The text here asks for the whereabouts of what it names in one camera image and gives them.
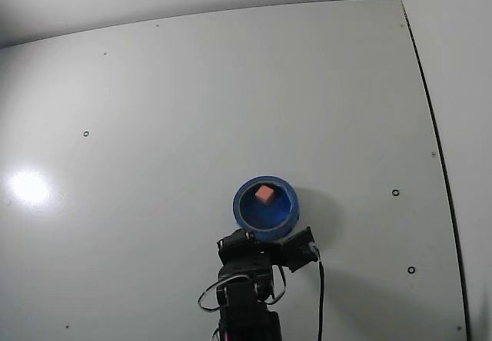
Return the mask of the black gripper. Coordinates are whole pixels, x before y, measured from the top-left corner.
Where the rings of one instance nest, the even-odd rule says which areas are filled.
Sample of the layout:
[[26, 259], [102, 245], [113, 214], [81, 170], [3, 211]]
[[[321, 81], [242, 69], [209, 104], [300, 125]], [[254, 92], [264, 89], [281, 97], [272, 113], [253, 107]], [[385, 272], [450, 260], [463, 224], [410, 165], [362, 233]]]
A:
[[232, 274], [252, 273], [263, 276], [273, 266], [284, 265], [282, 245], [257, 239], [252, 231], [238, 229], [217, 242], [222, 267], [219, 278]]

